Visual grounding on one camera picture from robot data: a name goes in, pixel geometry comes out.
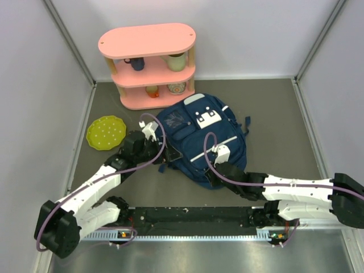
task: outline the shelf leg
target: shelf leg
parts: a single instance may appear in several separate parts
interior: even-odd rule
[[[193,67],[195,65],[195,46],[188,50],[188,66]]]
[[[188,90],[195,91],[195,76],[188,80]]]
[[[106,57],[105,57],[105,61],[106,61],[107,65],[108,65],[111,73],[113,75],[116,75],[118,73],[118,71],[116,70],[116,66],[114,64],[114,61],[112,59],[109,59],[109,58],[106,58]]]
[[[118,86],[118,85],[116,87],[118,88],[120,97],[125,97],[126,93],[125,93],[124,87],[121,87],[121,86]]]

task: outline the reflective strip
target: reflective strip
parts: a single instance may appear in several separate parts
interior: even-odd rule
[[[230,141],[234,140],[234,139],[237,139],[238,137],[237,136],[233,136],[232,138],[229,138],[221,143],[219,143],[217,146],[220,146],[220,145],[223,145],[223,144],[227,144],[229,143]],[[190,162],[194,162],[196,159],[199,159],[200,157],[204,156],[204,153],[200,153],[199,155],[195,156],[194,158],[192,158],[190,160]]]

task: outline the shelf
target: shelf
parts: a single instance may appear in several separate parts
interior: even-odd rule
[[[188,81],[195,72],[195,66],[188,65],[180,72],[171,71],[161,57],[147,57],[144,62],[144,69],[135,71],[130,64],[119,61],[115,65],[117,74],[111,76],[114,83],[126,88],[173,84]]]
[[[170,55],[193,47],[196,33],[181,23],[121,27],[108,31],[98,41],[98,49],[110,59]]]
[[[159,88],[159,97],[151,98],[148,96],[144,87],[125,89],[126,96],[121,97],[121,103],[130,110],[164,108],[171,106],[188,96],[191,96],[195,91],[188,90],[188,84],[185,92],[181,95],[173,95],[169,92],[166,85],[161,85]]]

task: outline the backpack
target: backpack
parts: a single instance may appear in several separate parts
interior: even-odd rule
[[[229,163],[244,170],[246,166],[246,143],[241,124],[238,124],[232,110],[215,96],[194,94],[162,110],[157,119],[162,123],[168,139],[168,145],[182,154],[180,159],[168,164],[179,169],[190,179],[205,188],[212,189],[205,176],[208,165],[204,156],[204,138],[208,132],[214,132],[217,143],[225,144],[230,149]],[[246,127],[250,117],[246,118]],[[160,127],[156,130],[159,143],[162,142]],[[211,152],[213,138],[208,139],[208,157],[214,162],[216,154]]]

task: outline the yellow green plate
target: yellow green plate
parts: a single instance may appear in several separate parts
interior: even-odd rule
[[[87,129],[89,145],[98,151],[118,146],[126,135],[126,125],[121,118],[108,115],[95,120]]]

